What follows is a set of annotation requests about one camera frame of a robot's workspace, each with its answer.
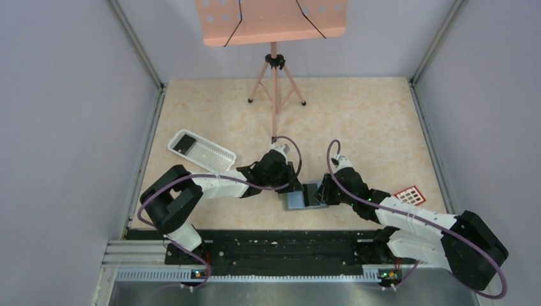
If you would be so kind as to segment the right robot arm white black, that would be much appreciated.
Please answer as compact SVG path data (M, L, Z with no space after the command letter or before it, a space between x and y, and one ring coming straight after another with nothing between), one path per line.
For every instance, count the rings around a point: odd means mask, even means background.
M325 174L314 197L326 205L349 205L362 219L383 226L381 255L424 261L483 291L508 258L508 251L482 218L433 212L371 189L352 167Z

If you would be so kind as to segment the grey card holder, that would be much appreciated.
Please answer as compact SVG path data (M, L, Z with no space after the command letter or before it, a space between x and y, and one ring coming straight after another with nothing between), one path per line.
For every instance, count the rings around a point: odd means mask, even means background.
M305 208L302 191L283 194L283 208L285 211L315 210L327 207L328 206L324 204L318 207Z

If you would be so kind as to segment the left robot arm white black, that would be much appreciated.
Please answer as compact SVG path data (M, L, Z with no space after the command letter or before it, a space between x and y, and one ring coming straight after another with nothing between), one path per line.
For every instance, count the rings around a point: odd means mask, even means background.
M271 149L261 160L224 173L191 173L178 164L166 171L140 196L138 218L187 251L203 240L188 218L196 205L218 198L249 198L263 190L278 194L302 191L293 163Z

